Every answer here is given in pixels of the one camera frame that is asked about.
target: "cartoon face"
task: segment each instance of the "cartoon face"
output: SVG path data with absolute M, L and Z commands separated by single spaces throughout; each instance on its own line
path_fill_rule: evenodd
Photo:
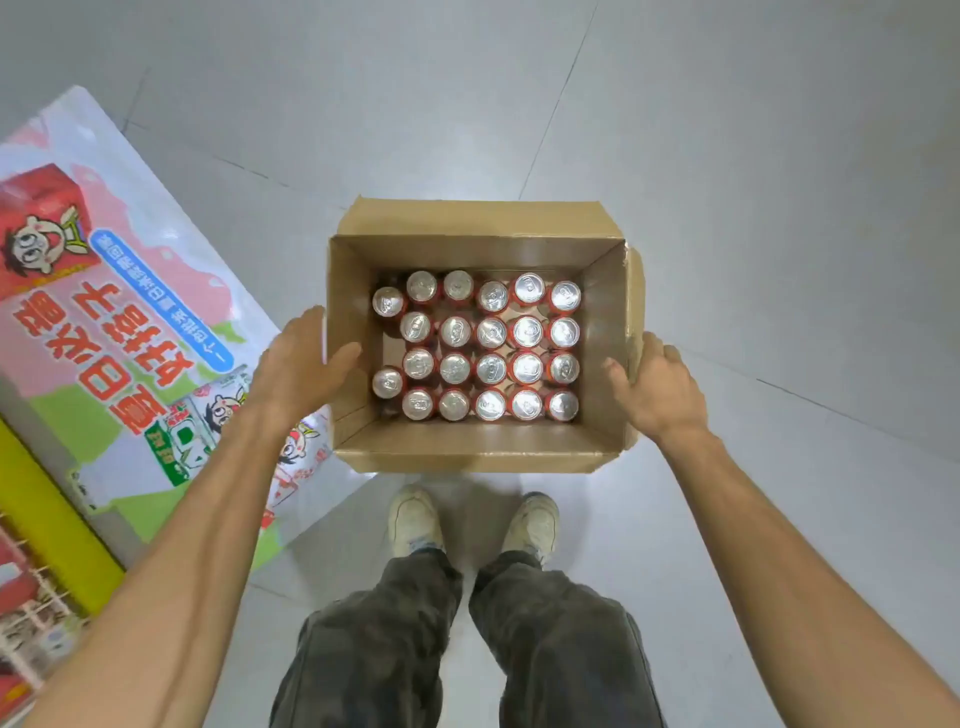
M 236 397 L 224 397 L 223 395 L 214 397 L 213 402 L 206 406 L 204 412 L 204 419 L 210 429 L 219 435 L 224 425 L 233 417 L 233 413 L 240 409 L 240 405 L 246 398 L 247 393 L 243 389 L 237 391 Z
M 304 423 L 294 427 L 287 435 L 283 450 L 280 451 L 280 462 L 293 465 L 297 460 L 302 460 L 306 455 L 306 441 L 319 435 L 320 433 L 317 430 L 311 429 Z

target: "aluminum can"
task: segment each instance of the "aluminum can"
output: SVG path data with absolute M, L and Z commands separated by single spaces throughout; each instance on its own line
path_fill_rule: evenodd
M 425 344 L 433 338 L 433 320 L 422 311 L 410 311 L 400 319 L 400 336 L 411 344 Z
M 546 289 L 540 313 L 546 317 L 569 316 L 580 307 L 583 294 L 572 280 L 558 280 Z
M 463 316 L 449 316 L 440 324 L 440 340 L 451 349 L 462 349 L 473 338 L 473 324 Z
M 437 401 L 433 394 L 423 387 L 414 387 L 403 395 L 403 414 L 411 420 L 426 420 L 437 411 Z
M 469 305 L 473 298 L 473 276 L 467 271 L 450 271 L 444 276 L 444 296 L 454 305 Z
M 447 389 L 440 395 L 437 409 L 448 422 L 460 422 L 470 412 L 470 399 L 459 389 Z
M 485 389 L 473 398 L 473 414 L 485 423 L 497 422 L 506 413 L 507 398 L 498 389 Z
M 392 285 L 377 288 L 371 304 L 373 312 L 381 319 L 399 319 L 407 310 L 406 297 Z
M 429 379 L 440 367 L 433 352 L 424 347 L 414 347 L 403 355 L 403 373 L 416 382 Z
M 517 384 L 536 384 L 543 377 L 543 362 L 533 352 L 521 349 L 507 361 L 507 376 Z
M 510 300 L 521 308 L 540 305 L 546 295 L 546 285 L 536 273 L 523 273 L 510 283 Z
M 498 353 L 485 353 L 476 363 L 476 378 L 483 387 L 493 387 L 507 378 L 507 360 Z
M 383 367 L 373 373 L 372 389 L 382 400 L 392 400 L 403 394 L 406 379 L 397 367 Z
M 580 400 L 568 389 L 540 390 L 543 411 L 551 420 L 568 423 L 580 411 Z
M 473 376 L 473 363 L 460 352 L 451 352 L 440 360 L 440 378 L 447 384 L 463 384 Z
M 566 386 L 580 376 L 580 362 L 570 352 L 545 352 L 540 360 L 543 362 L 543 378 L 551 384 Z
M 488 316 L 477 324 L 477 343 L 484 349 L 499 349 L 507 343 L 507 325 L 495 316 Z
M 499 313 L 510 304 L 510 292 L 499 280 L 488 280 L 477 289 L 477 307 L 487 313 Z
M 429 271 L 416 271 L 407 278 L 407 296 L 417 305 L 432 305 L 440 297 L 440 284 Z
M 561 316 L 547 325 L 547 349 L 572 349 L 578 341 L 580 341 L 580 325 L 569 316 Z
M 543 338 L 543 324 L 536 316 L 517 316 L 507 325 L 507 346 L 533 349 Z
M 518 420 L 530 422 L 543 414 L 543 400 L 532 387 L 514 387 L 507 392 L 507 411 Z

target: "sneaker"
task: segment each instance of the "sneaker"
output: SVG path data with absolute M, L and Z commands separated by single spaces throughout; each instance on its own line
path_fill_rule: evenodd
M 560 509 L 543 493 L 528 493 L 516 509 L 501 551 L 526 551 L 543 566 L 557 546 Z
M 433 498 L 416 486 L 396 494 L 390 504 L 387 531 L 396 557 L 409 556 L 422 548 L 444 550 L 444 533 Z

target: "right hand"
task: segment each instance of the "right hand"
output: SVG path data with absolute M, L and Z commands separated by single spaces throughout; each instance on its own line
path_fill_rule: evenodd
M 613 359 L 603 366 L 630 424 L 658 445 L 677 432 L 707 429 L 707 401 L 700 387 L 677 347 L 664 346 L 656 334 L 643 333 L 643 355 L 633 384 Z

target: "pants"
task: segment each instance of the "pants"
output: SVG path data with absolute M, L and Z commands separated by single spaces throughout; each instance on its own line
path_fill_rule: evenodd
M 311 615 L 271 727 L 435 728 L 462 590 L 446 554 L 425 549 Z M 507 675 L 502 728 L 664 725 L 636 623 L 617 602 L 507 551 L 477 574 L 469 609 Z

